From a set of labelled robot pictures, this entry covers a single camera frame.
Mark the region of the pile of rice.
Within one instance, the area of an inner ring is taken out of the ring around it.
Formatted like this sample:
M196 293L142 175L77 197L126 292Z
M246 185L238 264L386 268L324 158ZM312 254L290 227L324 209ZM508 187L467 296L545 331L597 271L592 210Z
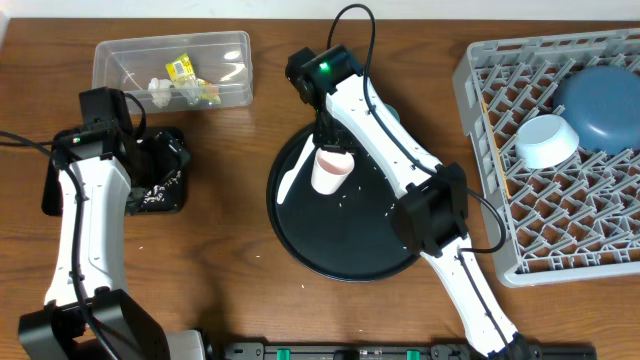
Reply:
M143 205L170 205L182 195L182 172L177 171L160 185L155 185L143 197Z

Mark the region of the light blue small bowl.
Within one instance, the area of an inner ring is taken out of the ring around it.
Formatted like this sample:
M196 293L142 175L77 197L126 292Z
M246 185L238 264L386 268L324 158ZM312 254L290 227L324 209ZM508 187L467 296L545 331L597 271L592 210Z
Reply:
M544 169L567 160L579 146L579 135L561 116L545 114L527 120L516 132L516 156L529 169Z

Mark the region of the pink cup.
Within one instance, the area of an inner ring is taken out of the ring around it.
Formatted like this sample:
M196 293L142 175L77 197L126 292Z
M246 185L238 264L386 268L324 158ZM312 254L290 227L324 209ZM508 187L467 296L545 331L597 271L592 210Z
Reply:
M355 168L349 152L339 153L318 149L311 173L311 186L321 195L334 194Z

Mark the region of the yellow snack wrapper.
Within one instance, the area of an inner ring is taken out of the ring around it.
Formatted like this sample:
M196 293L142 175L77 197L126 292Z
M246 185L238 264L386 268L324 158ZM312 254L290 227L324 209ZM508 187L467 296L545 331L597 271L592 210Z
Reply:
M187 99L189 105L204 102L207 105L220 105L219 89L212 83L196 76L193 64L187 53L165 65L173 86Z

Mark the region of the white plastic spoon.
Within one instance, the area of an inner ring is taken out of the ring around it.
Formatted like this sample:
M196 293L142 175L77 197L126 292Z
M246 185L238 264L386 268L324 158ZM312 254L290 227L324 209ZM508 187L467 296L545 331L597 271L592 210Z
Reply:
M300 171L302 170L302 167L304 166L304 164L306 163L307 159L311 156L312 152L316 149L315 146L307 146L305 145L300 153L300 156L298 158L298 160L296 161L294 167L290 170L288 170L283 178L281 179L280 185L277 189L276 192L276 203L278 205L282 205L285 200L286 197L294 183L294 181L296 180L298 174L300 173Z

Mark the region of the white tissue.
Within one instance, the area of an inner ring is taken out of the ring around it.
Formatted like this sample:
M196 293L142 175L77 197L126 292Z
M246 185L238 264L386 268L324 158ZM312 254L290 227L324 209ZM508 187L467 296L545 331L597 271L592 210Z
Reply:
M153 104L158 108L166 107L171 98L173 82L169 79L152 78L148 85L148 91L152 96Z

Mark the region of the light blue cup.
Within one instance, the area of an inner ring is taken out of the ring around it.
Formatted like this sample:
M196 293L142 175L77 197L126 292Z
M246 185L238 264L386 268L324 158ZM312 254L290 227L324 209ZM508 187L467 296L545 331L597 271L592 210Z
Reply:
M396 109L389 105L389 104L385 104L387 110L390 112L390 114L394 117L394 119L399 123L400 122L400 116L399 113L396 111Z

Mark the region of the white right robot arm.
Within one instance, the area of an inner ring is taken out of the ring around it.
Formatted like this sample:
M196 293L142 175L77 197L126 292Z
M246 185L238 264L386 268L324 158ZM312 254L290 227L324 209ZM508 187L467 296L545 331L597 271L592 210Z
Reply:
M463 322L469 344L488 359L527 359L527 340L501 309L471 245L467 186L456 163L443 165L400 125L379 99L369 66L342 45L321 54L303 48L288 59L287 80L315 110L315 133L302 160L314 159L311 186L332 195L355 167L361 146L382 171L396 198L392 226L398 238L433 268Z

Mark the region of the wooden chopstick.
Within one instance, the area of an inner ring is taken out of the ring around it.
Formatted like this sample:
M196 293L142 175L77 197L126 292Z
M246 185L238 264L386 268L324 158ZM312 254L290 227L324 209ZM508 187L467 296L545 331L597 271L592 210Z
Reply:
M504 190L505 190L505 193L506 193L506 199L507 200L511 200L511 193L509 191L509 187L508 187L508 183L507 183L507 177L506 177L506 174L505 174L505 171L504 171L504 167L503 167L503 163L502 163L501 152L500 152L500 150L498 148L498 144L497 144L497 141L496 141L496 138L495 138L494 127L491 124L490 118L489 118L489 110L488 110L487 104L486 104L486 102L484 100L480 100L480 102L481 102L481 107L482 107L483 113L484 113L485 117L487 118L487 120L489 121L489 133L491 134L490 136L491 136L491 139L493 140L493 144L494 144L494 147L495 147L495 150L496 150L497 159L498 159L497 162L498 162L499 169L500 169L500 177L501 177L502 183L504 185Z

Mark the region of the large dark blue bowl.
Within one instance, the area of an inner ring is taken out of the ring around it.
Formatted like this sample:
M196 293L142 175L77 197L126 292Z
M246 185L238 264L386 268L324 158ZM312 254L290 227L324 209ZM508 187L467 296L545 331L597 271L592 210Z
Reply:
M613 66L593 66L561 81L553 104L589 152L616 155L639 149L639 76Z

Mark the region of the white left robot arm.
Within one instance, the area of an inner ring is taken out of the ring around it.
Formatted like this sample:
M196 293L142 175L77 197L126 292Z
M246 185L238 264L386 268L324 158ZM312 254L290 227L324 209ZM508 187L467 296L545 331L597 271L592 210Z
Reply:
M167 333L129 294L124 219L179 211L191 156L175 127L133 124L135 98L102 87L80 93L83 123L45 154L61 212L58 258L41 310L19 319L32 359L211 359L201 330Z

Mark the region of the round black serving tray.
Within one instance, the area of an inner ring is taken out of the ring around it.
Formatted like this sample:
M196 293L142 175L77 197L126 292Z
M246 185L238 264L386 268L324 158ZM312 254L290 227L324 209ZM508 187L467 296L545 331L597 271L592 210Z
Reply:
M310 270L347 282L394 276L419 257L397 238L391 226L396 198L388 181L364 151L355 169L331 195L311 186L313 159L301 167L283 203L277 191L313 134L309 124L293 135L276 156L267 181L270 223L287 252Z

